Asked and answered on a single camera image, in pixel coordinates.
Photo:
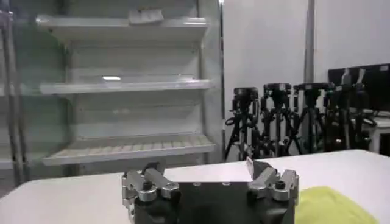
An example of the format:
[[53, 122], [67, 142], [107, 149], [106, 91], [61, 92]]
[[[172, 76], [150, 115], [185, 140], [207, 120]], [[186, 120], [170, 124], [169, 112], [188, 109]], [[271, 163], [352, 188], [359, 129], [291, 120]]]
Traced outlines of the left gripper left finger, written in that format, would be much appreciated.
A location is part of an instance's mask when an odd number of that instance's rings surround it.
[[150, 162], [141, 170], [124, 172], [121, 177], [122, 204], [129, 208], [136, 199], [142, 203], [152, 203], [163, 199], [177, 203], [180, 200], [180, 185], [164, 176], [165, 166], [160, 162]]

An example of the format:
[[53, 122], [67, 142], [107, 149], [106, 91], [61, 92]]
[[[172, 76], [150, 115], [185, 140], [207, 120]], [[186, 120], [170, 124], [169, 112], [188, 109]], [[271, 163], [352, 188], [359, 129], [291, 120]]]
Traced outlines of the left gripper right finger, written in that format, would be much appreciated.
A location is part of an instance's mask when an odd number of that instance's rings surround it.
[[269, 163], [246, 158], [247, 169], [252, 177], [247, 187], [256, 199], [270, 196], [275, 201], [299, 201], [299, 175], [295, 170], [282, 173]]

